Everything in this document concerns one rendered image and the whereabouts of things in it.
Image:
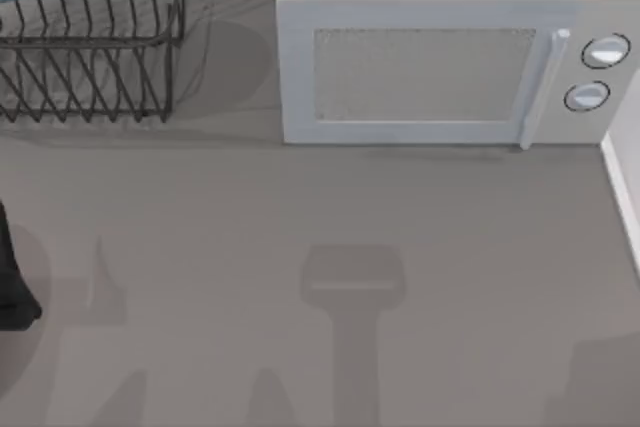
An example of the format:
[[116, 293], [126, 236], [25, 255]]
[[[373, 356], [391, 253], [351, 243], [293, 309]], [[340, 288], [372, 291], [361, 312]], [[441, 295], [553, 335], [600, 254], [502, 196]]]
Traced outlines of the microwave oven door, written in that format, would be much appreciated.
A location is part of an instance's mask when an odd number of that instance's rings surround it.
[[515, 144], [558, 22], [511, 1], [277, 6], [289, 144]]

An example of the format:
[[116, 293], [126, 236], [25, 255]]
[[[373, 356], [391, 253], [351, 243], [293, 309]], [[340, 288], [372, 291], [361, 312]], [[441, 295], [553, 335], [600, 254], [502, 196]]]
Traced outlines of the small microwave knob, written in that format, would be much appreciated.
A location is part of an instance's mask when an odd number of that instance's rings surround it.
[[566, 92], [564, 104], [572, 112], [590, 112], [603, 106], [610, 94], [609, 86], [601, 81], [577, 84]]

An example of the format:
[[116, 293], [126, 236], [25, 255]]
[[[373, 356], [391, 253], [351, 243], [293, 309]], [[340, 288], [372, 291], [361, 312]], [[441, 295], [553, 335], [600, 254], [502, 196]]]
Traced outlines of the large microwave knob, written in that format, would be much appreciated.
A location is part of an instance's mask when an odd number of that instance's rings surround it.
[[591, 40], [582, 50], [581, 59], [593, 70], [604, 70], [620, 64], [631, 52], [631, 41], [614, 33]]

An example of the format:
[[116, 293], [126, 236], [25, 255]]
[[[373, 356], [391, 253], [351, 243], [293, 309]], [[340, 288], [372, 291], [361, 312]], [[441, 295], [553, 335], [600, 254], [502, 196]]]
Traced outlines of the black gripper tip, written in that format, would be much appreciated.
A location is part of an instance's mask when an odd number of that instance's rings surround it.
[[26, 331], [42, 313], [18, 266], [6, 209], [0, 201], [0, 332]]

